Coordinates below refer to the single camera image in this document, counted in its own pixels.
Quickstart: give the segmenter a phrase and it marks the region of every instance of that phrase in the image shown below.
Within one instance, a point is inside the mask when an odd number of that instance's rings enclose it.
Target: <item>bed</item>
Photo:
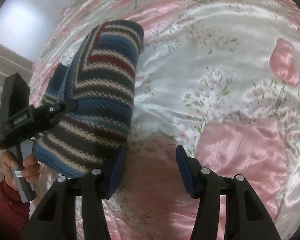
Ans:
[[[112,239],[190,238],[198,202],[185,193],[178,174],[178,144],[219,175],[240,171],[281,239],[293,236],[300,226],[295,2],[76,0],[61,17],[34,65],[30,103],[36,106],[58,63],[70,65],[93,27],[127,19],[145,30],[122,186],[103,202]],[[57,177],[42,167],[39,200]],[[78,238],[84,239],[80,198],[76,208]],[[223,202],[222,218],[225,211]]]

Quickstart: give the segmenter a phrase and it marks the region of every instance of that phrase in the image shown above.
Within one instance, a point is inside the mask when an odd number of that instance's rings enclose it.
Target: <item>knitted sweater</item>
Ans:
[[[42,103],[74,98],[78,107],[37,141],[34,154],[40,162],[76,178],[102,165],[126,143],[142,43],[140,25],[106,22],[89,33],[70,67],[59,64]]]

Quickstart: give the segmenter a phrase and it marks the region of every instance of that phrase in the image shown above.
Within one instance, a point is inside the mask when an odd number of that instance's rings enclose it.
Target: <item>hand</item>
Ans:
[[[11,168],[17,169],[19,167],[14,156],[9,152],[4,152],[0,157],[4,178],[7,184],[12,187],[14,190],[18,191],[17,185],[14,181]],[[33,154],[29,155],[23,160],[24,170],[21,171],[21,176],[26,178],[30,183],[37,182],[40,177],[40,164]]]

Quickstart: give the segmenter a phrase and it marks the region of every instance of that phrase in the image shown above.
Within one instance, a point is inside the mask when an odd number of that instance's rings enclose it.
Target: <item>white wall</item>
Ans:
[[[75,0],[6,0],[0,9],[0,43],[37,61],[64,8]]]

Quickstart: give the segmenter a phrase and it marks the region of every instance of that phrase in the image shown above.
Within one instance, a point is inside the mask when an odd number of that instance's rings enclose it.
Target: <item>blue foam pad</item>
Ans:
[[[124,167],[126,150],[124,147],[119,148],[119,155],[109,177],[108,196],[111,197],[119,186],[121,174]]]
[[[190,167],[186,161],[188,156],[181,145],[176,149],[176,161],[179,167],[179,171],[182,177],[183,184],[185,185],[186,192],[192,197],[195,197],[194,190],[194,177],[192,176]]]

